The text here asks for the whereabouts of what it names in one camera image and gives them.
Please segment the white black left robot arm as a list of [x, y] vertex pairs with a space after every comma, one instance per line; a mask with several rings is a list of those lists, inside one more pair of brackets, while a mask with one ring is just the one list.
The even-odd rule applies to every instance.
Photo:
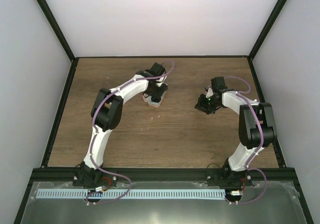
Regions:
[[159, 107], [168, 90], [165, 83], [168, 74], [162, 64], [155, 62], [150, 69], [138, 71], [120, 86], [99, 90], [90, 113], [92, 136], [86, 156], [76, 172], [76, 182], [92, 186], [101, 182], [105, 148], [112, 131], [121, 121], [124, 104], [142, 94], [144, 102]]

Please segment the pink glasses case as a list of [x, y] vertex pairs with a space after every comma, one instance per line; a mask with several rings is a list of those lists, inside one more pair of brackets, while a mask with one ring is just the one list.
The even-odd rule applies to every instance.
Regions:
[[152, 94], [143, 93], [142, 94], [143, 101], [150, 106], [159, 107], [167, 90], [168, 90], [168, 87], [164, 86], [157, 89]]

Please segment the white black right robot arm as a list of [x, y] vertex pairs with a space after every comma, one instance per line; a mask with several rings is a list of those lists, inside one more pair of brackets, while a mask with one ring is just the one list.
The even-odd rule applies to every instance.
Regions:
[[239, 116], [239, 145], [222, 167], [222, 180], [234, 185], [249, 170], [252, 160], [277, 138], [273, 108], [270, 103], [251, 100], [244, 91], [229, 89], [225, 77], [211, 79], [195, 105], [205, 114], [214, 114], [220, 108], [229, 108]]

